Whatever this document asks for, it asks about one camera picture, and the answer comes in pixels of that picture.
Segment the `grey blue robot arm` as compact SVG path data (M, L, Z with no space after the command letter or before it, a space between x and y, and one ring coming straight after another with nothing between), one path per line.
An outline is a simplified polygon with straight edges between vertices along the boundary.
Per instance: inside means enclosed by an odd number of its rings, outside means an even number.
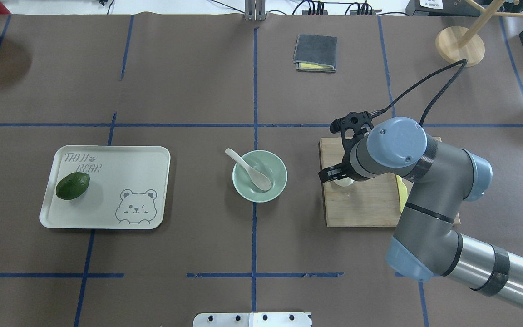
M351 112L330 124L340 133L342 162L318 173L322 183L366 181L392 173L412 182L387 250L397 273L427 283L448 277L487 297L523 308L523 257L453 230L463 201L490 186L485 159L430 136L418 122L394 117L374 126L373 114Z

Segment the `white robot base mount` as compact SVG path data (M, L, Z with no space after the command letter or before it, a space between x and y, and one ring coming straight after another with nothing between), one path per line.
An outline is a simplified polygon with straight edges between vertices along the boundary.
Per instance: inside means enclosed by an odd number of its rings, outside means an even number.
M201 313L193 327L311 327L311 313L306 312L230 312Z

